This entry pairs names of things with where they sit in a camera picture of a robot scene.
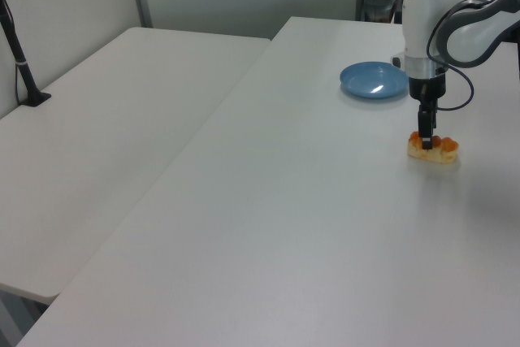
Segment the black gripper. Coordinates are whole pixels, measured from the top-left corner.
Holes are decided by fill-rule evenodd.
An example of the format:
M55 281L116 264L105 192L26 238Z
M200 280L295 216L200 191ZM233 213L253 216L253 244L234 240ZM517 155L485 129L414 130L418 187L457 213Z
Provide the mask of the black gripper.
M409 95L420 102L418 109L418 135L423 150L433 148L432 137L436 130L438 100L446 93L445 75L431 79L409 78Z

